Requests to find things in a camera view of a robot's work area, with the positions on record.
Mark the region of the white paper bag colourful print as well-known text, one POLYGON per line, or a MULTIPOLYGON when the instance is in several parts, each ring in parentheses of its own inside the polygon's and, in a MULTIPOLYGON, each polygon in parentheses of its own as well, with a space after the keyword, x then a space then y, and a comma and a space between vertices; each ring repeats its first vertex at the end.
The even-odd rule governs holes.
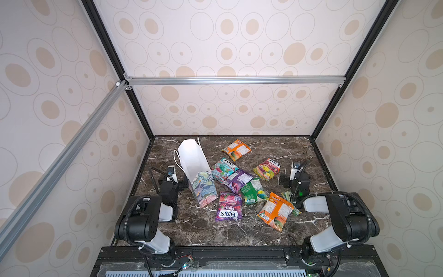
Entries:
POLYGON ((185 173, 189 189, 200 208, 218 198, 211 168, 203 153, 199 137, 184 140, 173 152, 174 162, 185 173))

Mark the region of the pink purple Fox's packet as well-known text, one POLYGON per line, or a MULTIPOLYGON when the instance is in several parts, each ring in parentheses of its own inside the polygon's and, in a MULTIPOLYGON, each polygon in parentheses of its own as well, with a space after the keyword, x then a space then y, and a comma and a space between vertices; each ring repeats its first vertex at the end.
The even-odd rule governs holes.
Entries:
POLYGON ((221 192, 216 222, 242 219, 242 198, 235 193, 221 192))

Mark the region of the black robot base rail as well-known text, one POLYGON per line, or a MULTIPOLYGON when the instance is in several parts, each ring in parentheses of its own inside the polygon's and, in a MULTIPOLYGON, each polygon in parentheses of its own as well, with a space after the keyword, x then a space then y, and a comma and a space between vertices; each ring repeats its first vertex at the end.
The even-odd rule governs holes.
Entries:
POLYGON ((363 245, 303 259, 292 246, 176 247, 173 255, 143 255, 134 247, 104 247, 93 277, 386 277, 375 247, 363 245))

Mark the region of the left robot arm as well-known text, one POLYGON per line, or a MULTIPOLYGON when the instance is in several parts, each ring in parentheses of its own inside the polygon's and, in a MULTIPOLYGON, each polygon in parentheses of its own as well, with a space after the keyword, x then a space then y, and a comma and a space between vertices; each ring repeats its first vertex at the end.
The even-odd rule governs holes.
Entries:
POLYGON ((178 215, 178 194, 180 184, 175 166, 168 166, 163 172, 154 167, 148 169, 157 194, 129 197, 114 234, 132 247, 148 256, 175 259, 173 239, 162 233, 158 225, 172 222, 178 215))

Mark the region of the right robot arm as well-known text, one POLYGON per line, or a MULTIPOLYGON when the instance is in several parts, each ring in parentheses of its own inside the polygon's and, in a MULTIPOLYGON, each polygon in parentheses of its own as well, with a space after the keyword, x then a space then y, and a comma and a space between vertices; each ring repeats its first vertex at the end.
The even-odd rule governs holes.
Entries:
POLYGON ((310 177, 303 172, 282 174, 279 183, 290 189, 290 202, 296 209, 328 214, 331 220, 331 226, 304 239, 301 246, 304 260, 363 245, 379 235, 380 226, 359 194, 338 191, 308 194, 310 177))

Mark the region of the red yellow Fox's fruits packet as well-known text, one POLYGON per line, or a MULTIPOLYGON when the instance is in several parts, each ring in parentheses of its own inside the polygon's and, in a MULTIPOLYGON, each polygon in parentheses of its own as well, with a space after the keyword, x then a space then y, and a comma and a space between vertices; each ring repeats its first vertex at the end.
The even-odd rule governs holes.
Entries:
POLYGON ((274 159, 267 159, 253 169, 254 173, 265 181, 270 181, 280 172, 280 164, 274 159))

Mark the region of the purple Fox's berries packet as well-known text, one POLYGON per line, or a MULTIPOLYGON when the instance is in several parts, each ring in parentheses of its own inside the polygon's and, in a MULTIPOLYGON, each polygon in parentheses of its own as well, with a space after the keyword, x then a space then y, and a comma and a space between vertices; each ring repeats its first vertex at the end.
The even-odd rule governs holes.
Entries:
POLYGON ((238 194, 253 178, 254 177, 251 174, 238 169, 233 172, 233 174, 229 175, 222 184, 227 186, 233 193, 238 194))

